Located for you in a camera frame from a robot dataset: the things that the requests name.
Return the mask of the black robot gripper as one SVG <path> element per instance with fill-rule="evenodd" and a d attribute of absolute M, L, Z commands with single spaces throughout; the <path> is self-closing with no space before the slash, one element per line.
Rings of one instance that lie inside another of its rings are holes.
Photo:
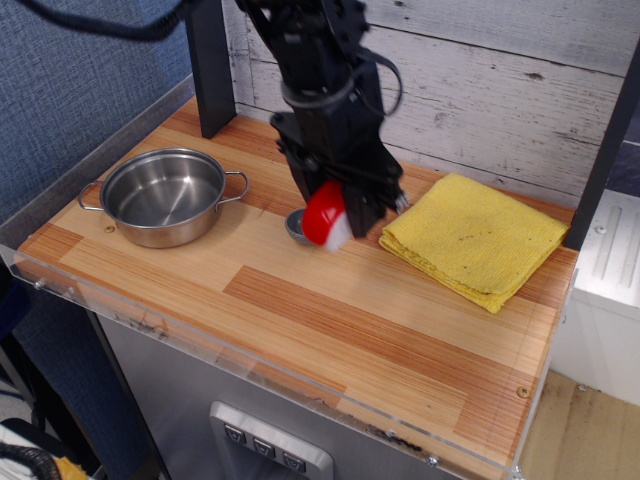
<path fill-rule="evenodd" d="M 387 209 L 408 206 L 400 187 L 403 169 L 379 137 L 381 122 L 358 99 L 319 109 L 295 107 L 270 120 L 306 203 L 329 179 L 345 185 L 342 195 L 355 238 L 366 237 Z"/>

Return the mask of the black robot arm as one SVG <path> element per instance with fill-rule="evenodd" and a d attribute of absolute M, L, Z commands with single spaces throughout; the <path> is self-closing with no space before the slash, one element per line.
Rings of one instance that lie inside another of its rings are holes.
<path fill-rule="evenodd" d="M 327 181 L 341 186 L 355 237 L 408 200 L 402 167 L 380 129 L 394 114 L 383 105 L 378 68 L 399 71 L 361 44 L 369 24 L 361 1 L 241 1 L 238 4 L 279 67 L 289 106 L 270 123 L 304 200 Z"/>

